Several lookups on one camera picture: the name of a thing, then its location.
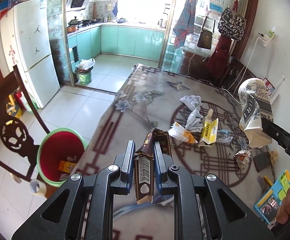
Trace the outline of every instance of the orange box in bin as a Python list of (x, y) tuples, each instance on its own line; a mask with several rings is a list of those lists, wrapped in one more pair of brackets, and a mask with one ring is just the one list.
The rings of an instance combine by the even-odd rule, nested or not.
[(72, 173), (73, 169), (75, 168), (75, 163), (70, 163), (66, 161), (60, 161), (60, 165), (58, 166), (59, 171), (64, 171), (66, 173)]

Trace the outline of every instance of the refrigerator door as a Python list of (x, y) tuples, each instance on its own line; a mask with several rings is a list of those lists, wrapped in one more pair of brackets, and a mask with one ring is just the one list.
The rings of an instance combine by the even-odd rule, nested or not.
[(32, 95), (40, 108), (46, 106), (60, 89), (52, 55), (34, 65), (25, 72), (25, 76), (24, 82), (31, 87)]
[(14, 7), (17, 48), (24, 71), (51, 54), (46, 0), (28, 0)]

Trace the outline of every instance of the brown cardboard box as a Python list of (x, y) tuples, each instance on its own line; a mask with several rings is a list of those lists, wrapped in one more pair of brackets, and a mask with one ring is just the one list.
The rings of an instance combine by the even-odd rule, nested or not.
[(154, 195), (154, 152), (153, 142), (158, 141), (163, 154), (172, 156), (168, 132), (153, 128), (134, 157), (135, 194), (138, 204), (153, 201)]

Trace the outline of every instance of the plaid cloth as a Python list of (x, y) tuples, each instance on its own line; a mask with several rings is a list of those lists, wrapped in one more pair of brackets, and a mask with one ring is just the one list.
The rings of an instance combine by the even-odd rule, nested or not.
[(176, 34), (175, 49), (184, 45), (187, 34), (194, 33), (195, 10), (196, 0), (186, 0), (181, 16), (173, 28)]

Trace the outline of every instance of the brown handbag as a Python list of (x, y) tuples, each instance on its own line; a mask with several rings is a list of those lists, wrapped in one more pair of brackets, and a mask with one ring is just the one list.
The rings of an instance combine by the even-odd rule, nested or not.
[(208, 31), (208, 30), (203, 30), (206, 20), (207, 20), (208, 16), (206, 16), (205, 21), (203, 23), (201, 32), (200, 32), (200, 36), (197, 42), (197, 47), (199, 48), (203, 48), (203, 49), (211, 49), (212, 48), (212, 39), (213, 39), (213, 33), (215, 30), (215, 20), (214, 20), (214, 27), (213, 27), (213, 32)]

